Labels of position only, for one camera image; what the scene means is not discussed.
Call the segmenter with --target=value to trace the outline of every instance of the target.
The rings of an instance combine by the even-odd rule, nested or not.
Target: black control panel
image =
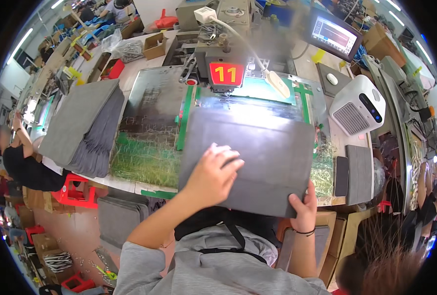
[[[371,114],[371,116],[373,116],[373,118],[375,119],[376,122],[381,123],[382,122],[382,117],[381,115],[378,113],[378,111],[376,110],[375,106],[371,103],[371,101],[369,101],[368,97],[366,96],[366,94],[361,93],[359,95],[360,101],[364,104],[364,106],[366,107],[366,109],[368,109],[369,113]]]

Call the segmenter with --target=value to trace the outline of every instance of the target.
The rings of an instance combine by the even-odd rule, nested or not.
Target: ceiling light
[[[58,2],[56,2],[55,4],[53,4],[53,6],[51,7],[51,9],[54,9],[56,6],[59,5],[59,3],[63,2],[63,0],[58,0]]]
[[[392,12],[389,10],[389,13],[403,26],[405,27],[405,24]]]
[[[399,10],[400,11],[400,7],[399,6],[397,6],[397,4],[396,3],[394,3],[394,2],[392,2],[391,0],[387,0],[388,2],[389,2],[389,4],[391,4],[392,6],[394,6],[397,10]]]
[[[20,42],[18,43],[17,47],[15,47],[14,51],[12,52],[12,55],[10,56],[9,60],[7,61],[7,64],[9,65],[10,62],[12,62],[12,59],[15,56],[15,53],[17,53],[17,51],[20,49],[20,46],[22,45],[22,43],[25,41],[25,39],[28,37],[28,35],[30,35],[30,33],[33,31],[33,28],[30,28],[30,30],[28,30],[25,33],[25,36],[23,36],[23,38],[20,40]]]
[[[425,57],[428,59],[428,62],[430,62],[430,64],[432,64],[432,60],[430,59],[430,57],[428,57],[427,51],[425,51],[425,49],[423,49],[422,45],[420,45],[420,42],[418,40],[416,40],[417,45],[419,45],[420,50],[422,50],[422,52],[425,54]]]

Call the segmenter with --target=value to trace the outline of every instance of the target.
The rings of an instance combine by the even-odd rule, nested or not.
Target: floor
[[[58,241],[60,249],[68,251],[74,262],[74,269],[82,271],[84,277],[93,279],[96,285],[104,285],[102,274],[95,265],[104,268],[104,264],[95,253],[100,246],[97,209],[76,207],[76,213],[56,214],[43,209],[33,209],[35,221],[45,228],[45,232]],[[171,233],[165,248],[166,267],[161,273],[166,275],[169,263],[174,254],[174,233]],[[109,252],[112,260],[120,267],[120,256]]]

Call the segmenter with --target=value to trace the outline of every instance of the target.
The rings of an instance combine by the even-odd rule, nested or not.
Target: wristband
[[[294,233],[298,233],[298,234],[305,235],[305,236],[311,236],[311,235],[313,235],[313,234],[315,233],[315,227],[313,228],[313,230],[311,230],[311,231],[308,232],[308,233],[301,233],[301,232],[298,232],[298,231],[295,230],[295,229],[294,229]]]

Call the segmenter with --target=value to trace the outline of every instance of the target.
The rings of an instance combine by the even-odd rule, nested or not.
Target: white air cooler
[[[335,95],[329,113],[348,136],[381,127],[386,101],[368,79],[359,74]]]

